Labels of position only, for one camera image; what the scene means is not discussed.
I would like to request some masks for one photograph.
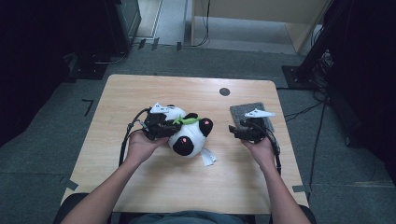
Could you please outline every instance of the wooden tabletop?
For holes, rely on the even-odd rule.
[[[219,93],[230,91],[228,96]],[[206,210],[226,214],[269,214],[270,202],[262,172],[248,150],[229,133],[231,105],[263,102],[280,145],[282,178],[297,203],[307,205],[304,192],[293,192],[302,180],[275,84],[263,80],[199,77],[112,75],[105,86],[78,156],[64,199],[76,192],[91,192],[118,167],[120,145],[127,124],[144,108],[176,105],[187,113],[210,118],[214,127],[205,142],[218,158],[204,166],[198,154],[186,159],[168,145],[158,148],[134,173],[118,200],[115,212]]]

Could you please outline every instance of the table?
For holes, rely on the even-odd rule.
[[[221,95],[221,88],[227,88],[230,94]],[[211,118],[214,127],[205,148],[218,160],[204,166],[200,155],[186,159],[168,145],[158,148],[134,173],[115,212],[196,209],[269,214],[263,174],[248,150],[228,130],[228,125],[233,125],[229,107],[256,102],[263,102],[266,110],[276,113],[271,121],[281,149],[282,177],[297,203],[308,205],[303,192],[292,190],[292,186],[301,186],[302,180],[273,82],[133,75],[109,77],[71,176],[78,188],[67,189],[64,199],[72,193],[91,192],[117,169],[127,124],[139,111],[157,102]]]
[[[194,18],[206,17],[207,2],[208,0],[192,1],[192,44],[195,33]],[[331,2],[332,0],[214,0],[210,2],[209,17],[285,22],[291,43],[296,52],[300,52]]]

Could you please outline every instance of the stuffed animal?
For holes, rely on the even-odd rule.
[[[166,120],[173,119],[181,123],[181,129],[169,138],[169,146],[180,156],[191,158],[201,152],[207,136],[213,128],[211,119],[201,119],[195,113],[186,112],[176,106],[169,105]]]

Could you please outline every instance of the person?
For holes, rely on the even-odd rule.
[[[142,131],[131,134],[124,163],[91,193],[77,194],[77,205],[67,205],[67,198],[55,218],[54,223],[106,223],[112,210],[136,169],[146,161],[154,150],[166,143],[167,138],[150,141]],[[275,155],[268,138],[257,144],[241,140],[259,164],[267,183],[272,207],[271,220],[274,223],[311,223],[315,218],[308,209],[306,212],[293,199],[285,183],[277,172]],[[147,214],[136,218],[134,223],[226,223],[243,224],[241,217],[216,214],[206,211],[183,211],[174,214]]]

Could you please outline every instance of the forearm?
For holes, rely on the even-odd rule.
[[[125,162],[105,182],[84,198],[66,216],[63,223],[106,223],[138,165]]]
[[[262,167],[270,196],[274,223],[310,223],[291,196],[275,166]]]

